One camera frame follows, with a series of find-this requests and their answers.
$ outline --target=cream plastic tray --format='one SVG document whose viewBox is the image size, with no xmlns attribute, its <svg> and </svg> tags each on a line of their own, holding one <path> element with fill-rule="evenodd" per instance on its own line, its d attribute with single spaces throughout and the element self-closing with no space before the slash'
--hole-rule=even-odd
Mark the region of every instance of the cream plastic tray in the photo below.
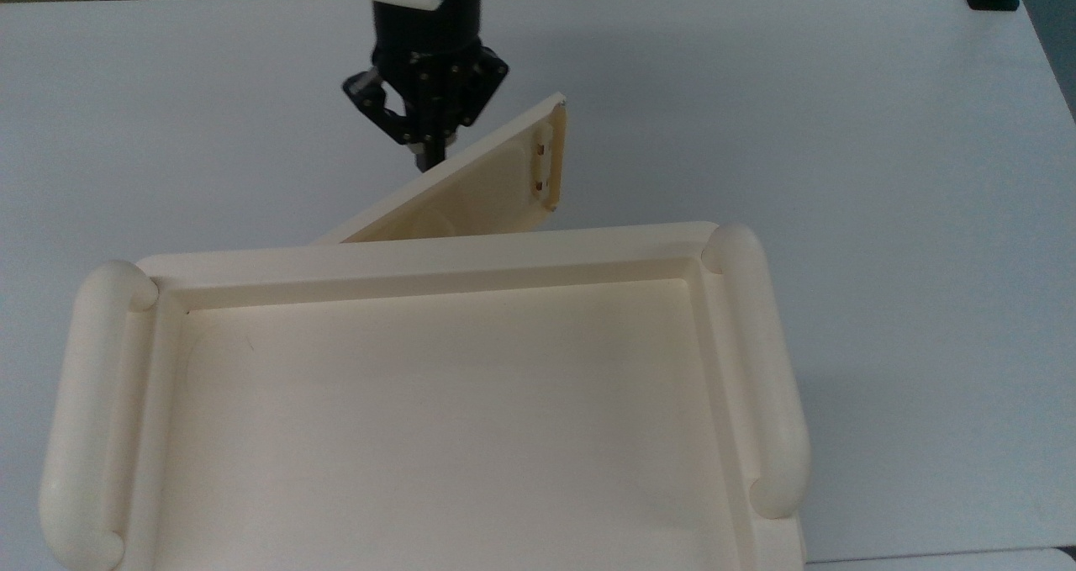
<svg viewBox="0 0 1076 571">
<path fill-rule="evenodd" d="M 744 227 L 194 253 L 81 288 L 41 517 L 72 570 L 791 570 L 809 466 Z"/>
</svg>

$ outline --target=table surface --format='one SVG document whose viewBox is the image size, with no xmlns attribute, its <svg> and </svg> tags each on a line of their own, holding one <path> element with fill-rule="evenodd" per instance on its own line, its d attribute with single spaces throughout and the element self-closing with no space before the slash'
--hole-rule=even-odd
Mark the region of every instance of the table surface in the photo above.
<svg viewBox="0 0 1076 571">
<path fill-rule="evenodd" d="M 365 0 L 9 4 L 0 39 L 0 567 L 49 568 L 37 482 L 85 274 L 303 245 L 416 172 L 339 89 Z M 544 229 L 761 237 L 810 560 L 1076 542 L 1076 126 L 1022 8 L 486 0 L 483 39 L 512 72 L 461 147 L 568 97 Z"/>
<path fill-rule="evenodd" d="M 1076 561 L 1057 549 L 947 554 L 813 562 L 806 571 L 1076 571 Z"/>
</svg>

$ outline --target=tray handle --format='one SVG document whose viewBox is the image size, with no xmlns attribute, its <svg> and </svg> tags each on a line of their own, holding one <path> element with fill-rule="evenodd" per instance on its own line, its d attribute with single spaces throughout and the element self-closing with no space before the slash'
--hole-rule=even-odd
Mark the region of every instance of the tray handle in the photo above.
<svg viewBox="0 0 1076 571">
<path fill-rule="evenodd" d="M 733 224 L 710 234 L 702 259 L 725 276 L 754 402 L 761 469 L 751 485 L 751 506 L 766 518 L 792 516 L 807 494 L 810 441 L 766 254 L 748 227 Z"/>
<path fill-rule="evenodd" d="M 108 571 L 124 555 L 102 526 L 104 456 L 127 311 L 148 310 L 157 295 L 145 272 L 112 260 L 74 300 L 38 501 L 45 542 L 72 571 Z"/>
</svg>

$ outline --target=white table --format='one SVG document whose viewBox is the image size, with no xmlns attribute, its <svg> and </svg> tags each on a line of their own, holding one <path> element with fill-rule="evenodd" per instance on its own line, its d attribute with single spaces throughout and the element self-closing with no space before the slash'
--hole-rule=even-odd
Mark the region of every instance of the white table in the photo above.
<svg viewBox="0 0 1076 571">
<path fill-rule="evenodd" d="M 1076 542 L 1076 126 L 1027 13 L 486 0 L 473 141 L 569 98 L 549 229 L 745 222 L 815 451 L 811 560 Z M 339 91 L 363 0 L 0 5 L 0 567 L 111 257 L 300 245 L 415 175 Z"/>
<path fill-rule="evenodd" d="M 806 571 L 1073 571 L 1076 562 L 1057 549 L 947 554 L 910 558 L 812 562 Z"/>
</svg>

